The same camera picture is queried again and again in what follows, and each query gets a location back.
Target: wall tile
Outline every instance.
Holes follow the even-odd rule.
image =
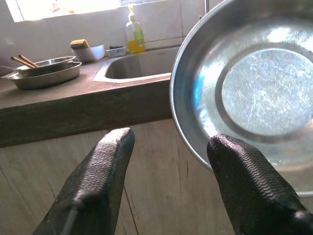
[[[179,0],[141,4],[134,9],[142,25],[145,41],[181,36]],[[69,43],[86,39],[91,46],[104,42],[106,47],[127,44],[125,25],[128,7],[47,19],[58,54],[70,54]]]
[[[146,43],[146,48],[169,47],[182,44],[182,37],[170,38]]]
[[[32,60],[71,54],[69,43],[85,38],[91,46],[127,44],[128,8],[68,15],[39,21],[13,22],[5,1],[0,1],[0,65],[17,66],[10,56],[25,54]],[[182,37],[180,0],[164,0],[135,7],[147,48],[179,44]]]
[[[57,56],[46,20],[15,23],[5,1],[0,1],[0,65],[19,66],[10,57],[23,54],[39,61]]]
[[[182,31],[186,36],[199,21],[199,16],[205,15],[204,0],[180,0],[182,15]]]
[[[220,4],[223,0],[210,0],[210,9]]]

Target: window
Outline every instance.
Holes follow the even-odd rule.
[[[15,22],[118,8],[157,0],[6,0]]]

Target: metal bowl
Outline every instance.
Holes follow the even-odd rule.
[[[208,140],[225,133],[259,148],[298,194],[313,195],[312,10],[312,0],[228,0],[186,37],[171,108],[208,169]]]
[[[22,77],[15,73],[8,77],[21,90],[32,90],[50,87],[76,78],[80,72],[81,62],[71,62],[65,65],[64,70],[34,77]]]
[[[18,69],[20,69],[19,74],[23,77],[30,77],[60,71],[66,68],[66,64],[72,62],[75,58],[75,56],[66,56],[50,60],[43,60],[36,62],[35,64],[38,65],[39,68],[34,69],[30,69],[25,65],[20,66],[18,67]]]

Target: yellow dish soap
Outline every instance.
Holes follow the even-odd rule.
[[[128,5],[129,22],[126,24],[126,35],[128,41],[129,52],[131,54],[142,53],[145,52],[145,42],[143,37],[143,32],[141,30],[140,23],[136,19],[136,15],[134,14],[134,5]]]

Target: white container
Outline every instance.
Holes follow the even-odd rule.
[[[99,45],[96,47],[84,48],[73,50],[73,55],[77,57],[77,59],[82,63],[92,62],[100,60],[105,55],[105,48],[104,45]]]
[[[126,48],[125,47],[107,50],[108,57],[124,56],[125,54],[126,54]]]

